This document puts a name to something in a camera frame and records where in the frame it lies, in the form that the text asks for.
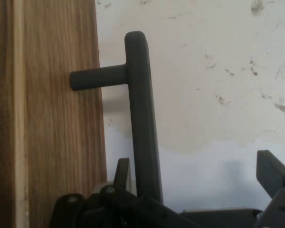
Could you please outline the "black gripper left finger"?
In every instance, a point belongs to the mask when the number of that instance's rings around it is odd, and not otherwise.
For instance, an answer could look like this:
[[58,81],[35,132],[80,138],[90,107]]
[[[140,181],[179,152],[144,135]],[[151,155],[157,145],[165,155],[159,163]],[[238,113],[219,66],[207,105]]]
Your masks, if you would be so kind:
[[85,199],[81,194],[60,197],[51,228],[197,228],[198,225],[130,187],[130,162],[119,159],[114,182]]

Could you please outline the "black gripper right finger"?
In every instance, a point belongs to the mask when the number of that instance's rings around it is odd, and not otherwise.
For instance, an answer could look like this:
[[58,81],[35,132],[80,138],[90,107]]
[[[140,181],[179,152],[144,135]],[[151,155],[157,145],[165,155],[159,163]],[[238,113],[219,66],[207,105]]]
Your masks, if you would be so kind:
[[285,228],[285,165],[270,151],[257,152],[256,178],[271,197],[257,228]]

